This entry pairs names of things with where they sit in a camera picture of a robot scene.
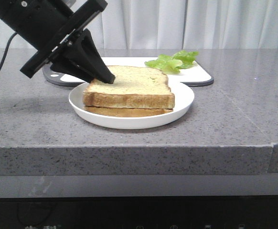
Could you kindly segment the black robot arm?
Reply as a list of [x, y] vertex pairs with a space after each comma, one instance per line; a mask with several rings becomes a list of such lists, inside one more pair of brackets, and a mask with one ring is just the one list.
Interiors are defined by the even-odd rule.
[[37, 50], [21, 72], [32, 78], [50, 63], [54, 72], [112, 84], [115, 76], [86, 29], [106, 7], [104, 0], [87, 0], [73, 12], [62, 0], [0, 0], [0, 19]]

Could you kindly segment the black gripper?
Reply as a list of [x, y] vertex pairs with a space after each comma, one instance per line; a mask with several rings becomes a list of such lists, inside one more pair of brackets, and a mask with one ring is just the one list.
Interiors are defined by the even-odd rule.
[[37, 53], [21, 68], [29, 78], [46, 63], [51, 70], [72, 75], [90, 83], [97, 79], [112, 84], [114, 74], [103, 62], [86, 25], [107, 6], [104, 0], [88, 0], [76, 12], [62, 1], [37, 3], [42, 15], [53, 10], [50, 22], [41, 25], [42, 32], [30, 40]]

